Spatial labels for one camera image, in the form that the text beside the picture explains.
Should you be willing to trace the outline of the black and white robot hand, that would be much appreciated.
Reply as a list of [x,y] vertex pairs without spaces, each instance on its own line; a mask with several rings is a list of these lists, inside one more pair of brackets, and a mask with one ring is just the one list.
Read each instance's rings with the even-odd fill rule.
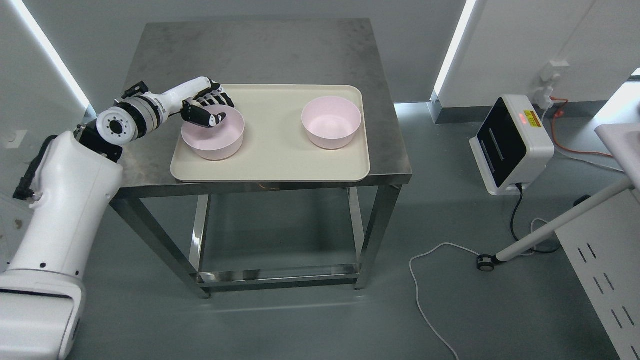
[[171,116],[180,114],[183,121],[202,128],[221,125],[227,117],[225,112],[212,113],[206,110],[206,107],[213,105],[235,107],[222,84],[205,76],[188,80],[165,91],[161,96]]

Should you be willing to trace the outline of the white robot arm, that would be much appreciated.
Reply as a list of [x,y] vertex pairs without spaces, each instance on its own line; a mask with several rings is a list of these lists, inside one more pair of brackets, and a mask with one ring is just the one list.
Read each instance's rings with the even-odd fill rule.
[[184,100],[220,89],[200,77],[158,95],[139,82],[95,120],[46,139],[13,195],[30,201],[33,217],[1,274],[3,360],[70,354],[85,309],[89,253],[121,187],[122,146],[157,130]]

